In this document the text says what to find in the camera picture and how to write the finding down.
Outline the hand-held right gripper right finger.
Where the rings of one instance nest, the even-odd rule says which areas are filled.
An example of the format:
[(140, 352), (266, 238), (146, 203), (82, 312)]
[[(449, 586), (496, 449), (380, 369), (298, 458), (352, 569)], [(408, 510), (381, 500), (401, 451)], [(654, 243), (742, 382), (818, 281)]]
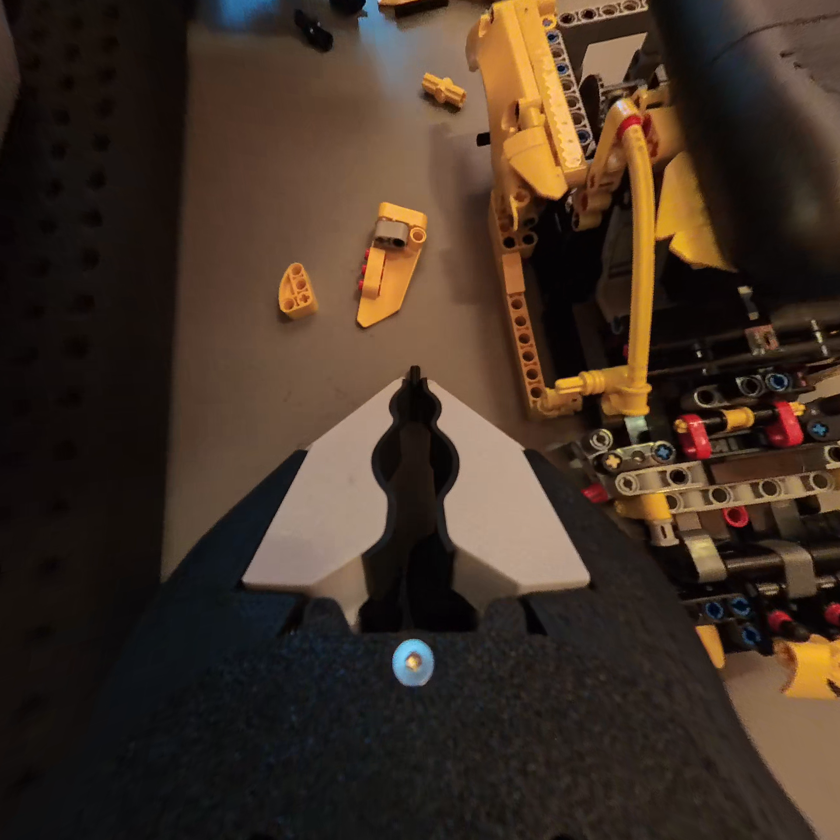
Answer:
[(468, 632), (495, 602), (591, 575), (526, 450), (420, 380), (420, 627)]

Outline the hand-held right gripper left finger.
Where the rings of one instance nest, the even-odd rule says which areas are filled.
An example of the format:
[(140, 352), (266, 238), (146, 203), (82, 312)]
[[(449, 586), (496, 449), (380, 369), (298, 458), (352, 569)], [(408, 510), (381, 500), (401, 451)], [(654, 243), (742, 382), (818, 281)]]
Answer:
[(403, 462), (394, 380), (314, 440), (279, 504), (243, 586), (253, 592), (335, 601), (354, 632), (371, 597), (365, 559), (386, 543), (396, 516), (394, 477)]

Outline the small yellow curved panel brick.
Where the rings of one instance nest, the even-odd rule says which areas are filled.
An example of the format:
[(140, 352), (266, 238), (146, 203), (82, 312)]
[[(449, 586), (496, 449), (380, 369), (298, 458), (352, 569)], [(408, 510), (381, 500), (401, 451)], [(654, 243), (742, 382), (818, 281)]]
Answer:
[(308, 318), (319, 311), (319, 302), (307, 270), (300, 262), (289, 265), (278, 289), (280, 315), (289, 321)]

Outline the grey desk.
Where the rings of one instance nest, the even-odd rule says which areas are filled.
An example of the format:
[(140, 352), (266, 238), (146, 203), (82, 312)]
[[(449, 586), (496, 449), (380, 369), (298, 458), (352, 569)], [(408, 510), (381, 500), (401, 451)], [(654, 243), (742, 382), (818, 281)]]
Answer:
[[(583, 428), (526, 418), (487, 227), (489, 153), (453, 2), (394, 23), (372, 3), (307, 47), (267, 2), (201, 2), (187, 39), (184, 196), (162, 571), (271, 468), (411, 364), (519, 443)], [(427, 72), (467, 92), (424, 96)], [(427, 216), (401, 310), (356, 323), (378, 206)], [(280, 315), (291, 263), (319, 310)], [(448, 636), (419, 689), (385, 674), (380, 637), (303, 666), (301, 754), (261, 765), (245, 829), (327, 838), (838, 838), (838, 701), (780, 695), (781, 666), (734, 656), (665, 679), (630, 621), (570, 617), (562, 639)]]

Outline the yellow brick toy car model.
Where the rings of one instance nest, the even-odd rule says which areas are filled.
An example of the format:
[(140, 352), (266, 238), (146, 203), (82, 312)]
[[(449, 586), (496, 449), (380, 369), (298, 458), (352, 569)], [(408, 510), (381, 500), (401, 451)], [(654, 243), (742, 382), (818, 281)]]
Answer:
[(467, 38), (524, 399), (583, 414), (585, 494), (645, 526), (715, 666), (837, 699), (839, 292), (721, 253), (650, 3), (495, 2)]

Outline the small yellow connector brick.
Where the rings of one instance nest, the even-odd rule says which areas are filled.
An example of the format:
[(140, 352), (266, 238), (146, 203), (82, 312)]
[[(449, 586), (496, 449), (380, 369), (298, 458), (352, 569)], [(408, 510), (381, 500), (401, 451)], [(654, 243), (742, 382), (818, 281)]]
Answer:
[(443, 107), (459, 111), (466, 104), (466, 90), (449, 77), (438, 77), (427, 72), (423, 74), (421, 88), (424, 96)]

